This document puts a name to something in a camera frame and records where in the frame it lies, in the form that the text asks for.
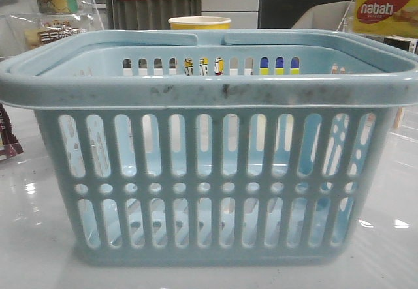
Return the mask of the packaged bread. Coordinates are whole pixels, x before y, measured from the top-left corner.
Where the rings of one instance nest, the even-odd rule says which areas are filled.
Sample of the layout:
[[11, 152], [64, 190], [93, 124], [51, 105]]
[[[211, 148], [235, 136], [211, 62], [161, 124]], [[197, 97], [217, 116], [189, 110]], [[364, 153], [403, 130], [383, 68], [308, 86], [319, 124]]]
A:
[[11, 14], [6, 20], [23, 50], [95, 30], [94, 17], [89, 14]]

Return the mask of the light blue plastic basket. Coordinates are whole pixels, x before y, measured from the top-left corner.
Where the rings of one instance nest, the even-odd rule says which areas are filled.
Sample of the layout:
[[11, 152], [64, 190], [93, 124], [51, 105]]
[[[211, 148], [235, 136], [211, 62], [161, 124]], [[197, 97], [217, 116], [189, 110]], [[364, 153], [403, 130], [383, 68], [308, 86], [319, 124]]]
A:
[[1, 63], [80, 255], [268, 265], [343, 252], [417, 56], [335, 31], [82, 33]]

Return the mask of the yellow paper cup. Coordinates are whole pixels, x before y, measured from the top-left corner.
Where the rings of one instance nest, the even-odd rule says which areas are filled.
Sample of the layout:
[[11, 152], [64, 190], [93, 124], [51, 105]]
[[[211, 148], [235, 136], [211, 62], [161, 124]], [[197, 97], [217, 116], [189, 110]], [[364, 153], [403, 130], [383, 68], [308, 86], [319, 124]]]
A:
[[[168, 19], [168, 23], [172, 30], [229, 29], [231, 19], [219, 16], [180, 16]], [[206, 76], [209, 71], [208, 58], [200, 58], [197, 67], [195, 67], [192, 58], [185, 58], [185, 74], [191, 76], [194, 75], [195, 71], [198, 71], [201, 76]]]

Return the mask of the clear acrylic stand right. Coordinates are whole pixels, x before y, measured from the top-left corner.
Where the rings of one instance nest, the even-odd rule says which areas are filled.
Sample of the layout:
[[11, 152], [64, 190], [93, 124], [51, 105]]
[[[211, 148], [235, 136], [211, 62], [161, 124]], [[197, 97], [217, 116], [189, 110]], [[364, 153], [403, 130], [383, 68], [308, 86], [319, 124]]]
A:
[[350, 2], [346, 1], [344, 13], [336, 28], [337, 31], [352, 32], [355, 2], [356, 0], [351, 0]]

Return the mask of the dark red snack packet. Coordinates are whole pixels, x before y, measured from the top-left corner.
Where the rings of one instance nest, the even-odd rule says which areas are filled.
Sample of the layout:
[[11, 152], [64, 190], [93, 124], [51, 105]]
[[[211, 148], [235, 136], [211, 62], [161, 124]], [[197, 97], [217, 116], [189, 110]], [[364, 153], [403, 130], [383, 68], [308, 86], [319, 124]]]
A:
[[17, 137], [13, 135], [10, 117], [1, 104], [1, 160], [15, 157], [23, 152]]

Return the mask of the black and white small box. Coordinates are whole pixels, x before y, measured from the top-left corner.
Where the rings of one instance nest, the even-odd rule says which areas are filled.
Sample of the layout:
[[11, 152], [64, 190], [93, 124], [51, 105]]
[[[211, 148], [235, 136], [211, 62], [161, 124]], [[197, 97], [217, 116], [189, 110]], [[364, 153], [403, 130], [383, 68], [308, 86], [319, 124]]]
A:
[[400, 37], [400, 36], [386, 36], [383, 39], [383, 43], [393, 46], [395, 48], [405, 50], [417, 54], [417, 39], [409, 37]]

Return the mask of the clear acrylic shelf left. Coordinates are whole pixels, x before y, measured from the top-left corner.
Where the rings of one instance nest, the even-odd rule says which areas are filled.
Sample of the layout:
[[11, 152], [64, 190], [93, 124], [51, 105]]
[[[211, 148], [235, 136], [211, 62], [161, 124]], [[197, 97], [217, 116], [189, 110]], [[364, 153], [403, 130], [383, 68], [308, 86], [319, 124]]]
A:
[[[105, 11], [105, 6], [100, 0], [77, 0], [78, 11], [74, 14], [92, 15], [94, 17], [95, 31], [104, 28], [101, 14]], [[40, 13], [37, 0], [1, 0], [1, 59], [26, 52], [16, 41], [12, 29], [9, 27], [6, 17], [11, 14], [31, 14]]]

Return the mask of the yellow nabati wafer box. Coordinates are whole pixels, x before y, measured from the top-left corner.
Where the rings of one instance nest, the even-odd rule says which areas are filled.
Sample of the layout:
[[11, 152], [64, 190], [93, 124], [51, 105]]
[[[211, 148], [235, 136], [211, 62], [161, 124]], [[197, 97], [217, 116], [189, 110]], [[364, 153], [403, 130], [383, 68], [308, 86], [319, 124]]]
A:
[[355, 0], [353, 31], [417, 38], [417, 0]]

